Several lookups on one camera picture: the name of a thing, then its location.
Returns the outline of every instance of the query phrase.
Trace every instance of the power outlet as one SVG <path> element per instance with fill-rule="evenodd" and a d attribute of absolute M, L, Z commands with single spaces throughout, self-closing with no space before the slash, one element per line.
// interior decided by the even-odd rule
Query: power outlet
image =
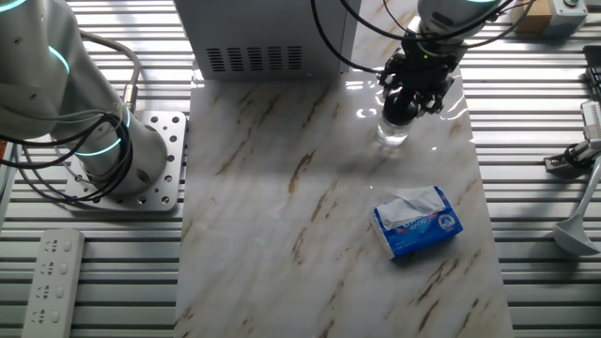
<path fill-rule="evenodd" d="M 69 338 L 84 241 L 74 229 L 42 234 L 23 338 Z"/>

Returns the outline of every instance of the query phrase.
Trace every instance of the metal mounting plate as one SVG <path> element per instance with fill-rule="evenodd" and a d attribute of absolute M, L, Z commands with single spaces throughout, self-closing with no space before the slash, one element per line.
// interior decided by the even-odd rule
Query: metal mounting plate
<path fill-rule="evenodd" d="M 168 212 L 177 206 L 186 136 L 186 116 L 181 112 L 152 111 L 136 112 L 136 116 L 142 123 L 157 130 L 167 145 L 167 155 L 172 161 L 167 161 L 161 177 L 151 187 L 136 194 L 108 195 L 95 201 L 97 203 L 83 202 L 84 207 L 66 205 L 68 210 L 83 213 L 103 210 Z M 170 138 L 174 135 L 177 139 L 172 142 Z M 72 158 L 70 167 L 76 174 L 85 177 L 84 169 L 77 158 Z M 73 175 L 69 175 L 65 193 L 71 196 L 82 196 L 95 190 L 95 186 L 78 181 Z"/>

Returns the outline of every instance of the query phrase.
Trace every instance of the robotic arm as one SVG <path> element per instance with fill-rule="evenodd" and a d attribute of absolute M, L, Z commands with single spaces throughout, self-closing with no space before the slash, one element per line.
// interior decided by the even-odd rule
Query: robotic arm
<path fill-rule="evenodd" d="M 163 139 L 94 65 L 64 0 L 0 0 L 0 32 L 0 138 L 24 144 L 50 133 L 60 143 L 85 133 L 64 146 L 76 149 L 98 188 L 117 180 L 111 193 L 124 195 L 157 180 L 167 162 Z"/>
<path fill-rule="evenodd" d="M 482 29 L 485 20 L 498 10 L 500 1 L 419 1 L 418 33 L 406 33 L 402 47 L 378 75 L 384 87 L 382 113 L 386 120 L 405 125 L 415 117 L 441 111 L 442 99 L 454 81 L 449 74 L 468 47 L 464 39 Z"/>

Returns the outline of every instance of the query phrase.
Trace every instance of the bolt hole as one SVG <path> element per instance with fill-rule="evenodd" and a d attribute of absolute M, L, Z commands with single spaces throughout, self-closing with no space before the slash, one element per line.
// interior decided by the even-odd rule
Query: bolt hole
<path fill-rule="evenodd" d="M 138 178 L 143 181 L 146 184 L 150 184 L 152 183 L 150 181 L 150 176 L 142 169 L 136 169 L 135 170 L 135 174 L 138 176 Z"/>

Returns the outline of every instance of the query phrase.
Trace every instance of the blue tissue box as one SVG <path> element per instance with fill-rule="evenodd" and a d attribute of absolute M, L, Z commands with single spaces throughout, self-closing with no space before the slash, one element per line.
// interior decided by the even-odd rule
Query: blue tissue box
<path fill-rule="evenodd" d="M 461 222 L 439 187 L 434 187 L 446 208 L 406 225 L 386 230 L 378 208 L 374 209 L 374 227 L 390 259 L 411 254 L 452 238 L 463 230 Z"/>

